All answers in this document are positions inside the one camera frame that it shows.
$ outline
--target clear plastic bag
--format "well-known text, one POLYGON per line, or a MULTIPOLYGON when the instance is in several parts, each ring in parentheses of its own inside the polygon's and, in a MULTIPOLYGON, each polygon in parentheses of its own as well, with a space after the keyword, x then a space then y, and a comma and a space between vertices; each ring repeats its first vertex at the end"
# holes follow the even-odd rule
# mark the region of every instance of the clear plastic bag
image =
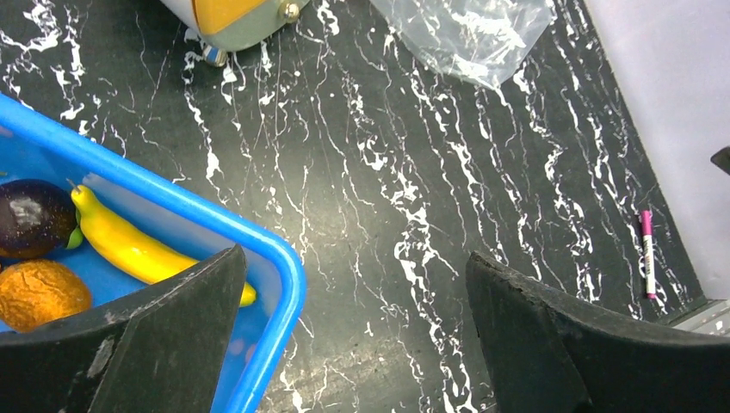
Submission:
POLYGON ((496 89, 554 19, 550 0, 370 0, 418 60, 496 89))

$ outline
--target orange fruit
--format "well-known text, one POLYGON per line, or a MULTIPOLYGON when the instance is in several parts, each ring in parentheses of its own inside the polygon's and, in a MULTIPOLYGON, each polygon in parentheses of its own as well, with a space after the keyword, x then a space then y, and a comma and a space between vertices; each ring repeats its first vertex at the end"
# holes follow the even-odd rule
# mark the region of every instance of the orange fruit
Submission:
POLYGON ((91 308, 89 288, 60 262, 29 260, 0 273, 0 319, 20 333, 91 308))

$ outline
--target banana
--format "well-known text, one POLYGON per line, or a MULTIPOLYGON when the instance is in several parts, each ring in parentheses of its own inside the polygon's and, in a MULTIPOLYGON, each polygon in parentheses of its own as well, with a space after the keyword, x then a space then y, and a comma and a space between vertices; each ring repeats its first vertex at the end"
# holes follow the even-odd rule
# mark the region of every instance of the banana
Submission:
MULTIPOLYGON (((94 250, 118 269, 146 284, 166 280, 198 263, 138 230, 105 207, 84 185, 71 190, 71 200, 76 205, 81 232, 94 250)), ((252 304, 256 295, 256 290, 247 282, 241 306, 252 304)))

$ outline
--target pink marker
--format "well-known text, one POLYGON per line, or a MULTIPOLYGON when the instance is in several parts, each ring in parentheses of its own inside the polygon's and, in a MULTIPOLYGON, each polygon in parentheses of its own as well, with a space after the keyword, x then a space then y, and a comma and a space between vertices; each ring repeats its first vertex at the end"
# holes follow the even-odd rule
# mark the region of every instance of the pink marker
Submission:
POLYGON ((652 212, 641 211, 641 232, 644 241, 644 272, 646 273, 646 296, 657 298, 657 281, 654 278, 654 248, 652 237, 652 212))

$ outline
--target blue plastic basket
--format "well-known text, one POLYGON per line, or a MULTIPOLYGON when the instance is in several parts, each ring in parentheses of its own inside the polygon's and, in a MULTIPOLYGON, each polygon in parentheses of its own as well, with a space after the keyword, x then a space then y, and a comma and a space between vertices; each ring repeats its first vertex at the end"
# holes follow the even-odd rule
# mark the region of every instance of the blue plastic basket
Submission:
MULTIPOLYGON (((69 190, 66 179, 83 183, 142 231, 199 260, 234 243, 243 245, 248 281, 258 300, 238 311, 212 411, 256 409, 304 305, 304 269, 289 244, 2 94, 0 170, 7 173, 0 183, 33 177, 69 190)), ((88 243, 52 259, 85 281, 94 305, 144 287, 88 243)), ((5 330, 0 323, 0 331, 5 330)))

